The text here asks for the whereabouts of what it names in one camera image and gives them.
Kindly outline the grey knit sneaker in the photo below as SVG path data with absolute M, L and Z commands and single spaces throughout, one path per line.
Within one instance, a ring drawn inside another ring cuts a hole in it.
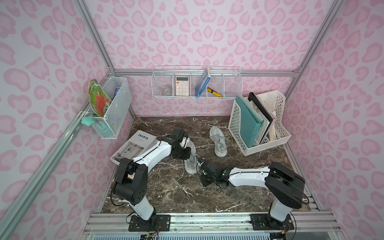
M 214 142 L 216 156 L 219 158 L 224 158 L 227 155 L 228 150 L 225 142 L 224 133 L 218 126 L 211 127 L 210 139 Z
M 198 164 L 196 147 L 195 147 L 195 144 L 191 141 L 187 143 L 187 147 L 191 148 L 191 154 L 187 160 L 184 160 L 184 167 L 188 174 L 194 175 L 197 173 L 197 164 Z

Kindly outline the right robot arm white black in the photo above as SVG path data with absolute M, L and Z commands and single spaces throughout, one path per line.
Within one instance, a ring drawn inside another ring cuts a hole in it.
M 205 187 L 215 184 L 222 189 L 229 186 L 268 189 L 275 196 L 267 215 L 269 222 L 283 223 L 291 210 L 300 209 L 304 203 L 304 178 L 278 162 L 258 169 L 220 169 L 215 163 L 201 158 L 197 171 Z

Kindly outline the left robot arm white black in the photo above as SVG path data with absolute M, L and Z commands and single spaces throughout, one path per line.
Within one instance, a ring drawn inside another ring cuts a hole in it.
M 143 221 L 151 221 L 155 208 L 149 203 L 146 193 L 149 172 L 164 158 L 187 160 L 192 149 L 187 146 L 188 134 L 176 128 L 172 134 L 156 138 L 155 144 L 133 159 L 123 158 L 118 166 L 111 193 L 121 198 Z

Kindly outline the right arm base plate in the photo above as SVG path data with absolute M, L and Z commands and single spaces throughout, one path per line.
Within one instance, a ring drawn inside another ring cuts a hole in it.
M 289 231 L 295 229 L 290 215 L 287 215 L 282 222 L 272 218 L 270 214 L 251 214 L 250 218 L 254 231 Z

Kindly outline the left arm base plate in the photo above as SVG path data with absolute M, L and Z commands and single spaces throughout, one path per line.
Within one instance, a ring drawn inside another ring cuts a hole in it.
M 129 224 L 129 232 L 168 232 L 170 230 L 171 215 L 153 215 L 149 220 L 143 220 L 138 216 L 132 216 Z

